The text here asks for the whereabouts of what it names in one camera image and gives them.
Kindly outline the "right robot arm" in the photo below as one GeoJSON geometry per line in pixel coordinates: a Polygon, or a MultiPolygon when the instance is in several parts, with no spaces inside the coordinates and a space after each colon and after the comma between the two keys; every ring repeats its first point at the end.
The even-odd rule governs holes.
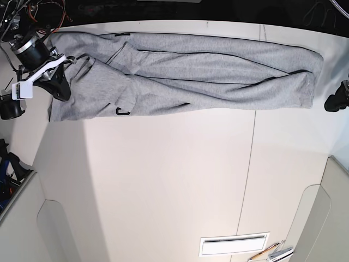
{"type": "Polygon", "coordinates": [[[75,58],[58,53],[54,46],[46,46],[53,30],[49,24],[38,24],[35,18],[38,9],[39,1],[1,1],[1,43],[9,44],[20,61],[18,67],[8,61],[17,77],[12,85],[12,99],[32,98],[33,87],[37,86],[54,99],[66,102],[71,90],[64,70],[75,58]]]}

